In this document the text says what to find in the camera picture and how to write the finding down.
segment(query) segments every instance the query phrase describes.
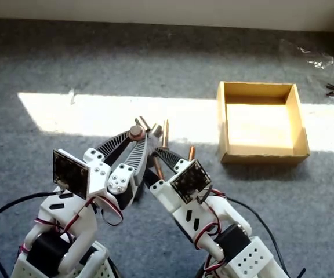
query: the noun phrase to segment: open cardboard box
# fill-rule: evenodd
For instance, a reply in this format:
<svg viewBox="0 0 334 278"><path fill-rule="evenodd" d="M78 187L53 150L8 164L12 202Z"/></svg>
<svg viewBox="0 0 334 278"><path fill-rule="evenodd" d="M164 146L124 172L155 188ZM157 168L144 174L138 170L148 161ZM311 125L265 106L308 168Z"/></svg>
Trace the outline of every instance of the open cardboard box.
<svg viewBox="0 0 334 278"><path fill-rule="evenodd" d="M297 164L310 155L294 84L220 82L222 163Z"/></svg>

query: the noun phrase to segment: copper cylinder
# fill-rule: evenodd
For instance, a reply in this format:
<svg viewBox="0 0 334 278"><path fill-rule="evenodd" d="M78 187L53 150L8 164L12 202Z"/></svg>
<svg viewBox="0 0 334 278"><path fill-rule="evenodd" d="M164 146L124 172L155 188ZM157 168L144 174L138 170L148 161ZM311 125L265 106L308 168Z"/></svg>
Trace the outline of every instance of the copper cylinder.
<svg viewBox="0 0 334 278"><path fill-rule="evenodd" d="M162 148L167 148L168 149L168 120L165 120L163 122L163 136L162 136Z"/></svg>
<svg viewBox="0 0 334 278"><path fill-rule="evenodd" d="M161 167L161 164L159 163L159 159L156 156L153 156L153 163L154 163L155 171L157 172L157 176L161 180L164 180L165 177L164 177L163 172L162 172L162 167Z"/></svg>
<svg viewBox="0 0 334 278"><path fill-rule="evenodd" d="M195 146L190 146L190 150L189 150L189 157L188 160L192 161L195 157Z"/></svg>
<svg viewBox="0 0 334 278"><path fill-rule="evenodd" d="M140 125L143 127L143 129L146 131L146 132L149 132L150 131L150 126L147 124L147 122L144 120L144 118L142 116L139 116L135 119L135 122L137 123L137 125Z"/></svg>

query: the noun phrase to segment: white wall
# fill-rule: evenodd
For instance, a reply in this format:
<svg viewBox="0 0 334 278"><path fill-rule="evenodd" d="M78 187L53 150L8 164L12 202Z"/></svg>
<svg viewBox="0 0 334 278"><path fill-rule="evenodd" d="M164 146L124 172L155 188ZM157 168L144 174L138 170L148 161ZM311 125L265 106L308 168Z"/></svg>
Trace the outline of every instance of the white wall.
<svg viewBox="0 0 334 278"><path fill-rule="evenodd" d="M0 0L0 17L334 31L334 0Z"/></svg>

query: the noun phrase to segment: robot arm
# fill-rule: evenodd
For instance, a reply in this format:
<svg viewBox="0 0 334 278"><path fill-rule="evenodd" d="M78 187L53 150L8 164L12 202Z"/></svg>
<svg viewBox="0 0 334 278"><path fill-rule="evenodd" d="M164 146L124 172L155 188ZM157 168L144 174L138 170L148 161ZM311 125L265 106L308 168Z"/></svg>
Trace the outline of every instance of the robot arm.
<svg viewBox="0 0 334 278"><path fill-rule="evenodd" d="M160 130L157 125L152 130L133 126L89 148L83 160L62 149L54 150L53 180L59 186L56 190L63 193L41 204L37 223L26 236L24 252L19 255L12 277L21 277L19 265L24 265L20 270L33 269L37 277L73 277L80 265L84 268L79 277L92 277L99 267L107 269L107 250L95 241L95 206L114 211L123 219L121 210L132 204L142 188L147 159ZM111 166L132 142L135 145L131 153L112 172ZM116 276L113 271L108 277Z"/></svg>
<svg viewBox="0 0 334 278"><path fill-rule="evenodd" d="M146 184L195 247L209 253L207 275L288 278L264 243L251 237L251 226L231 204L221 196L209 196L212 182L197 160L185 160L168 148L157 148L154 155L175 174L164 180L161 174L157 176L147 170ZM228 223L223 231L221 222Z"/></svg>

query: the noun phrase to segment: plastic bag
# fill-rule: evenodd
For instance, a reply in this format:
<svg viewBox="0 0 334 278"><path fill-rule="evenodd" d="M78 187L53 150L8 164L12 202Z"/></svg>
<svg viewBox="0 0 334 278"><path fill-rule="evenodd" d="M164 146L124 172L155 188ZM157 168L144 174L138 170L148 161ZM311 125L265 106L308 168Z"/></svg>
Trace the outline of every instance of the plastic bag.
<svg viewBox="0 0 334 278"><path fill-rule="evenodd" d="M297 46L285 39L279 43L281 63L284 69L331 81L334 78L332 56Z"/></svg>

